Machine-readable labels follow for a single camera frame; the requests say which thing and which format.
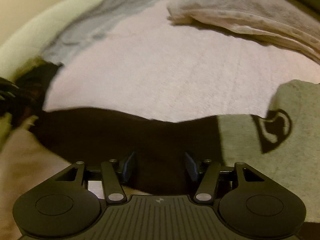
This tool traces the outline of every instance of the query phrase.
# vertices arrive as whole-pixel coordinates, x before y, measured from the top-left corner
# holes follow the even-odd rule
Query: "ribbed rubber surface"
[[[208,206],[187,196],[132,196],[110,206],[97,224],[69,240],[242,240]],[[293,236],[288,240],[297,240]]]

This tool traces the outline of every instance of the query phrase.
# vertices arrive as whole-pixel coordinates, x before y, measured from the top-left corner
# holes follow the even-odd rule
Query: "folded towel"
[[[320,15],[296,0],[171,0],[168,10],[173,23],[196,19],[300,51],[320,63]]]

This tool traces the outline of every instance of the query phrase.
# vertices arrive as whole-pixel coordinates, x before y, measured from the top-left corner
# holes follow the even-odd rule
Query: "dark fabric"
[[[15,95],[16,100],[10,103],[8,110],[12,114],[11,125],[14,128],[20,126],[27,117],[41,112],[50,82],[60,67],[62,64],[46,62],[16,80],[19,96]]]
[[[298,237],[302,240],[320,240],[320,223],[303,223]]]
[[[71,163],[100,165],[137,153],[129,186],[151,194],[191,194],[183,155],[224,164],[216,116],[170,123],[98,108],[43,112],[30,131]]]

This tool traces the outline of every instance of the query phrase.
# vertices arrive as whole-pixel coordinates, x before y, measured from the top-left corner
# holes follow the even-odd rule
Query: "circular pad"
[[[92,225],[100,214],[100,201],[73,182],[46,182],[20,196],[12,213],[28,235],[63,238]]]
[[[281,187],[264,183],[238,187],[219,202],[219,213],[229,228],[248,238],[286,238],[296,233],[306,215],[303,202]]]
[[[247,200],[247,208],[259,216],[275,216],[283,210],[283,203],[276,197],[257,195]]]
[[[49,195],[40,198],[36,203],[37,210],[48,216],[57,216],[68,212],[73,206],[73,200],[65,195]]]

